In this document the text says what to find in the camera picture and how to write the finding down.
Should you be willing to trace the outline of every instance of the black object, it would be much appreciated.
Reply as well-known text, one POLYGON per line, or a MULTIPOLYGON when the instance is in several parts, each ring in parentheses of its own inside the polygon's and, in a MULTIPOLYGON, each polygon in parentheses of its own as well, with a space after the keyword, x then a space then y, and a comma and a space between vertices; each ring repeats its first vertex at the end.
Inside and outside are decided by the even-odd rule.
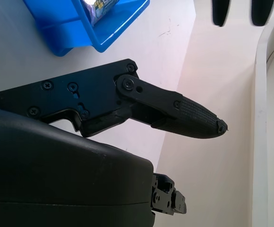
MULTIPOLYGON (((255 26, 264 26, 272 11, 274 0, 252 0, 251 19, 255 26)), ((213 22, 223 26, 228 14, 230 0, 212 0, 213 22)))
POLYGON ((133 61, 123 60, 52 78, 50 90, 43 88, 46 81, 1 91, 0 109, 45 123, 68 119, 83 137, 128 118, 201 139, 226 132, 226 123, 215 114, 177 92, 140 80, 136 70, 133 61))
POLYGON ((69 119, 85 137, 128 118, 199 138, 225 133, 213 113, 136 70, 123 60, 53 78, 48 89, 46 81, 0 92, 0 227, 152 227, 153 210, 187 212, 150 161, 47 124, 69 119))

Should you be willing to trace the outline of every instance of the blue plastic bin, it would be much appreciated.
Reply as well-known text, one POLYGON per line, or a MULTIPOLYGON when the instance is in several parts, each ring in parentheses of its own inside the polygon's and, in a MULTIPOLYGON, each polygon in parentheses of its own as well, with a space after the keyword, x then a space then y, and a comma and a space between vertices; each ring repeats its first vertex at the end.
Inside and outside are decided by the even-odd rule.
POLYGON ((92 27, 80 0, 24 2, 48 47, 59 57, 80 46, 104 52, 150 4, 150 0, 120 0, 92 27))

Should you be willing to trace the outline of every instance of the white table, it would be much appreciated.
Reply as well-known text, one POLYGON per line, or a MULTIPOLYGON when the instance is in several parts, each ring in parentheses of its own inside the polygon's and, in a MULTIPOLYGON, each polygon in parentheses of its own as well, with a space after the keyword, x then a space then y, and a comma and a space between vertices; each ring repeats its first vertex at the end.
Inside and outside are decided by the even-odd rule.
MULTIPOLYGON (((60 58, 42 41, 22 0, 0 0, 0 91, 126 58, 137 63, 142 80, 176 90, 195 16, 193 0, 152 0, 105 53, 82 47, 60 58)), ((67 121, 54 126, 74 132, 67 121)), ((164 136, 129 120, 91 139, 147 158, 156 169, 164 136)))

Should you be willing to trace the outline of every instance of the black screw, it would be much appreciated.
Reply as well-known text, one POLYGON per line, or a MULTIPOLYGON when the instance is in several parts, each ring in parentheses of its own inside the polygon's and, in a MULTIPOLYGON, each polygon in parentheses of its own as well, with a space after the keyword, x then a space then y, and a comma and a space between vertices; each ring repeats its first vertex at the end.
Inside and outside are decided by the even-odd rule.
POLYGON ((124 89, 131 91, 134 88, 134 81, 132 81, 131 79, 124 79, 122 82, 122 86, 124 87, 124 89))
POLYGON ((43 89, 45 90, 51 90, 53 88, 53 84, 51 81, 45 81, 43 82, 43 89))
POLYGON ((90 115, 90 113, 87 110, 83 110, 80 112, 80 117, 82 120, 88 119, 89 115, 90 115))
POLYGON ((178 102, 178 101, 174 102, 174 107, 175 107, 176 109, 179 109, 179 107, 180 107, 180 102, 178 102))
POLYGON ((76 83, 69 83, 68 84, 68 89, 70 92, 75 92, 78 89, 78 85, 76 83))
POLYGON ((129 72, 134 72, 134 71, 135 71, 135 66, 132 65, 132 64, 128 64, 127 70, 128 70, 129 72))
POLYGON ((154 197, 153 197, 153 202, 154 202, 154 203, 158 203, 159 200, 160 200, 159 194, 158 194, 158 193, 155 193, 155 194, 154 194, 154 197))
POLYGON ((39 114, 40 110, 37 107, 30 107, 28 109, 28 115, 31 117, 35 117, 39 114))

